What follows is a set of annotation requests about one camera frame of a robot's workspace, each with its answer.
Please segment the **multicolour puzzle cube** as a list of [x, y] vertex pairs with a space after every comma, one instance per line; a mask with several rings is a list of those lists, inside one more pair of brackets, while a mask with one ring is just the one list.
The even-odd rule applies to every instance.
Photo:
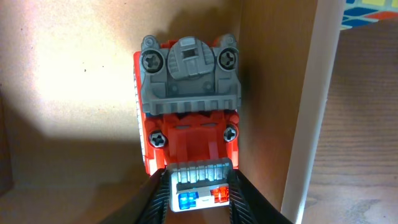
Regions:
[[340, 30], [397, 18], [397, 0], [346, 0]]

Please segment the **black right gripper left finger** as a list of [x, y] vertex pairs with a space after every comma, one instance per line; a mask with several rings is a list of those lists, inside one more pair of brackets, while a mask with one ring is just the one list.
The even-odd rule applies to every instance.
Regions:
[[170, 172], [158, 169], [126, 204], [99, 224], [164, 224], [170, 202]]

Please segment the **red grey toy truck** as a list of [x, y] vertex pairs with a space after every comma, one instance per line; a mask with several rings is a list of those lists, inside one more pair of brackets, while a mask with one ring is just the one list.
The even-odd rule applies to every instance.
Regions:
[[167, 173], [173, 212], [229, 204], [228, 172], [239, 166], [238, 43], [194, 36], [161, 43], [143, 38], [134, 81], [146, 173]]

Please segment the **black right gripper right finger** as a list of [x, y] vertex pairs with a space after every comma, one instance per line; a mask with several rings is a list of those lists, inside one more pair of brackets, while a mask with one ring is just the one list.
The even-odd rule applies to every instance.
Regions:
[[292, 224], [237, 169], [229, 171], [230, 224]]

